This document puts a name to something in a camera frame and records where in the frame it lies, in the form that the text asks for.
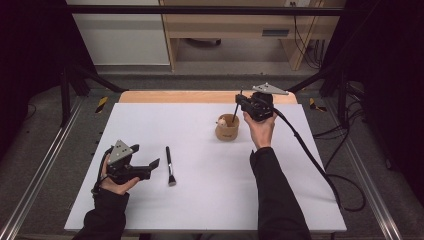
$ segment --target black wire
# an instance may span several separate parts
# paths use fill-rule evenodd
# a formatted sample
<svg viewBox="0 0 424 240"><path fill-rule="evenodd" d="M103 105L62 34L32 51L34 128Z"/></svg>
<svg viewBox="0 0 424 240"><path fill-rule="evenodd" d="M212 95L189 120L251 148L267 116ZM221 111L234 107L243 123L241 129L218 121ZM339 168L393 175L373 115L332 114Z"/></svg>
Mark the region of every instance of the black wire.
<svg viewBox="0 0 424 240"><path fill-rule="evenodd" d="M345 178L345 177L342 177L342 176L339 176L339 175L335 175L335 174L327 174L324 171L324 170L326 170L326 168L324 168L324 170L321 168L321 166L318 164L318 162L315 160L315 158L313 157L313 155L309 151L309 149L306 146L305 142L303 142L303 140L300 137L299 133L294 129L294 127L290 124L290 122L287 120L287 118L278 109L273 108L273 110L289 126L289 128L292 130L294 136L297 138L297 140L299 141L299 143L302 146L303 150L305 151L306 155L309 157L309 159L315 165L316 169L319 171L319 173L321 174L321 176L327 181L328 185L333 190L334 197L336 198L336 202L337 202L337 205L339 206L339 208L340 209L343 209L343 210L346 210L346 211L349 211L349 212L359 212L362 209L364 209L365 204L366 204L366 197L365 197L365 193L363 192L363 190L357 184L355 184L352 180L350 180L348 178ZM350 116L350 118L348 120L350 121L353 118L353 122L354 122L355 119L361 115L360 114L361 111L362 111L362 109L359 109L359 110L355 111L352 114L352 116ZM345 135L344 139L342 140L341 144L339 144L338 149L340 149L340 147L342 146L343 142L346 140L348 134L349 134L349 132L346 133L346 135ZM334 155L337 153L338 149L336 149L336 151L333 153L333 156L332 157L334 157ZM332 158L328 161L326 167L328 167L328 164L331 162L331 160L332 160ZM345 181L353 184L359 190L359 192L361 193L361 196L362 196L362 204L361 204L361 206L359 208L345 208L345 207L343 207L342 204L341 204L341 200L340 200L340 196L339 196L339 193L337 191L337 188L334 185L334 183L331 181L330 177L340 178L340 179L343 179L343 180L345 180Z"/></svg>
<svg viewBox="0 0 424 240"><path fill-rule="evenodd" d="M348 117L348 121L350 121L352 118L353 118L353 121L355 121L355 119L358 117L357 113L358 113L358 112L361 112L361 111L362 111L362 109L356 110L356 111L352 114L352 116ZM334 150L333 154L331 154L330 158L328 159L327 163L325 164L325 167L324 167L324 169L325 169L325 170L327 170L327 168L330 166L330 163L333 161L334 157L336 156L337 152L338 152L338 151L340 150L340 148L343 146L343 143L346 141L346 139L347 139L347 137L348 137L348 135L349 135L349 132L350 132L350 127L351 127L352 125L353 125L353 123L352 123L352 124L349 124L349 125L348 125L348 127L346 128L346 135L345 135L345 137L342 139L342 141L339 143L339 145L337 146L337 148Z"/></svg>
<svg viewBox="0 0 424 240"><path fill-rule="evenodd" d="M346 208L346 207L343 207L344 210L349 211L349 212L359 212L359 211L362 211L365 208L365 205L366 205L366 202L367 202L367 199L365 197L365 193L364 193L364 191L356 183L354 183L352 180L350 180L350 179L348 179L346 177L339 176L339 175L336 175L336 174L327 174L327 176L329 176L329 177L335 177L335 178L339 178L339 179L343 179L343 180L351 183L353 186L355 186L356 189L358 189L358 191L360 192L361 197L362 197L362 204L361 204L361 206L358 207L358 208Z"/></svg>
<svg viewBox="0 0 424 240"><path fill-rule="evenodd" d="M25 121L32 118L34 116L35 112L37 112L37 107L34 104L28 104L28 106L32 106L34 108L34 111L32 111L32 113L28 117L25 118Z"/></svg>
<svg viewBox="0 0 424 240"><path fill-rule="evenodd" d="M294 136L299 141L300 145L302 146L303 150L305 151L306 155L309 157L309 159L312 161L312 163L315 165L315 167L318 169L321 176L327 181L328 185L330 185L331 189L333 190L334 197L336 198L337 205L339 208L342 208L339 193L337 192L336 187L334 186L333 182L330 180L330 178L327 176L327 174L324 172L324 170L321 168L321 166L318 164L318 162L315 160L312 153L309 151L308 147L306 146L305 142L303 142L303 139L300 137L299 133L294 129L294 127L290 124L290 122L287 120L287 118L276 108L273 108L274 112L289 126L289 128L293 131Z"/></svg>

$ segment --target black paintbrush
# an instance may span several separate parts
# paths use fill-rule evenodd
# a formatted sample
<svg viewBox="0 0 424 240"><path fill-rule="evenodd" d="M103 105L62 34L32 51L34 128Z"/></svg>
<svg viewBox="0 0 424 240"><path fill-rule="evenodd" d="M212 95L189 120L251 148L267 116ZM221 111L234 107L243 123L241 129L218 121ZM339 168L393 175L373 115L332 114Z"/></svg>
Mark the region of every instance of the black paintbrush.
<svg viewBox="0 0 424 240"><path fill-rule="evenodd" d="M177 181L175 180L174 173L172 171L171 153L169 152L168 146L166 146L166 158L168 159L168 169L169 169L168 185L174 186L175 184L177 184Z"/></svg>

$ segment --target person's arm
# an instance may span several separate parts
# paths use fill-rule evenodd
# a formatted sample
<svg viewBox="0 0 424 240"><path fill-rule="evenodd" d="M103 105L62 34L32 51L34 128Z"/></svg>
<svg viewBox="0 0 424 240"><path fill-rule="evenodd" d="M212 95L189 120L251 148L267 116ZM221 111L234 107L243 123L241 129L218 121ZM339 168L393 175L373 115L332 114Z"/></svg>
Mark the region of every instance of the person's arm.
<svg viewBox="0 0 424 240"><path fill-rule="evenodd" d="M102 176L106 175L104 161ZM100 184L100 190L94 199L94 209L87 212L84 227L74 236L73 240L119 240L125 228L125 209L129 194L127 191L134 187L140 179L131 179L122 185L117 185L108 177Z"/></svg>
<svg viewBox="0 0 424 240"><path fill-rule="evenodd" d="M302 210L271 148L277 115L259 123L246 112L243 115L257 149L252 151L250 164L258 188L259 239L311 239Z"/></svg>

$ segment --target white tabletop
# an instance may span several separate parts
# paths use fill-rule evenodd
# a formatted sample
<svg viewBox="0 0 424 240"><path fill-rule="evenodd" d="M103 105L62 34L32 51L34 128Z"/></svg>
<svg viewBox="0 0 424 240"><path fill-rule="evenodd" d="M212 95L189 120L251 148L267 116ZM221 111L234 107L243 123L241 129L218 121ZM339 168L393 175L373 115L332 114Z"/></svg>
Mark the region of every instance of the white tabletop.
<svg viewBox="0 0 424 240"><path fill-rule="evenodd" d="M321 164L303 108L276 104L299 132ZM221 232L257 229L257 188L249 164L254 145L240 118L239 135L232 142L215 136L217 118L233 113L235 104L117 103L93 157L66 230L83 227L93 209L92 189L104 152L121 139L140 145L133 166L160 158L150 180L138 183L126 210L126 230L137 232ZM165 147L169 146L177 185L168 186ZM333 192L319 174L291 130L277 119L273 148L279 158L311 232L345 231Z"/></svg>

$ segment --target wooden cup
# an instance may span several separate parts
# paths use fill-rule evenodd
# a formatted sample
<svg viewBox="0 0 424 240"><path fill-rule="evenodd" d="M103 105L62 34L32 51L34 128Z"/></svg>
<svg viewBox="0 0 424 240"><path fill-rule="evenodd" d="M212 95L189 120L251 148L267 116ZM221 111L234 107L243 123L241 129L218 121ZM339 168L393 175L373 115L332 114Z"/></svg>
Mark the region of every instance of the wooden cup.
<svg viewBox="0 0 424 240"><path fill-rule="evenodd" d="M220 124L216 125L215 134L219 140L232 141L237 138L240 121L236 116L234 122L232 122L233 116L233 114L223 114L219 116L218 120L224 118L227 123L227 126L221 126Z"/></svg>

